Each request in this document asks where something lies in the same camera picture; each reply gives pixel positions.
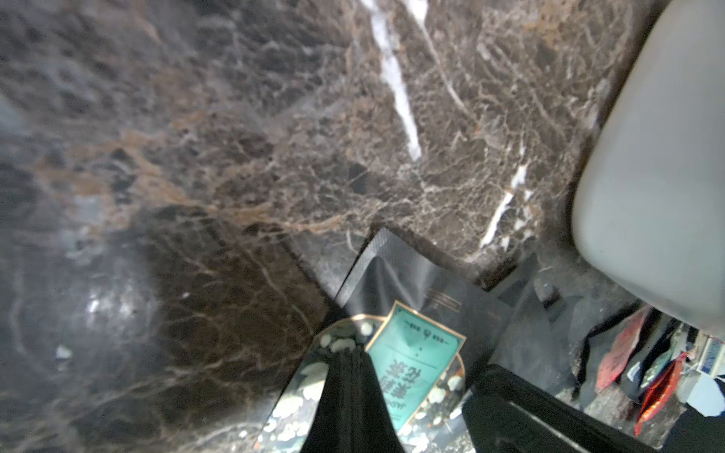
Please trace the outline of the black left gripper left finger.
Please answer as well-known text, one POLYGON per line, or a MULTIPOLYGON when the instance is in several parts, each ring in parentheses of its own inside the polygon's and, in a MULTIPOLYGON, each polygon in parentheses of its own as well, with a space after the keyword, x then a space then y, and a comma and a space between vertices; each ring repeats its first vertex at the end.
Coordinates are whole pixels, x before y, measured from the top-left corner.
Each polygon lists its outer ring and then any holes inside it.
POLYGON ((333 355, 303 452, 402 452, 363 347, 333 355))

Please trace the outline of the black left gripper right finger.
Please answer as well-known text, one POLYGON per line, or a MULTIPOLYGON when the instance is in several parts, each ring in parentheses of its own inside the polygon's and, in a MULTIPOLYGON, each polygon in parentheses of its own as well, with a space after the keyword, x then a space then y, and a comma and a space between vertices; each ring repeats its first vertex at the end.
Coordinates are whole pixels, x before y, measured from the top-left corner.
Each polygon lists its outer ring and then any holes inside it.
POLYGON ((653 451, 498 365, 478 375, 463 417, 478 452, 653 451))

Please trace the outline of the teal tea bag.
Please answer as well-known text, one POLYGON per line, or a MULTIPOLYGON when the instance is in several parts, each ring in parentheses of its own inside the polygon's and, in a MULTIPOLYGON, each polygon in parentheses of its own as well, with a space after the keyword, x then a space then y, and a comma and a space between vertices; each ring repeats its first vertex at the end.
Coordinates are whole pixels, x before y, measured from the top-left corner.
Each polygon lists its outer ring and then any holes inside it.
POLYGON ((460 404, 511 319, 510 305, 383 228, 347 275, 337 310, 311 344, 254 445, 302 449, 336 353, 363 348, 387 415, 409 452, 472 449, 460 404))

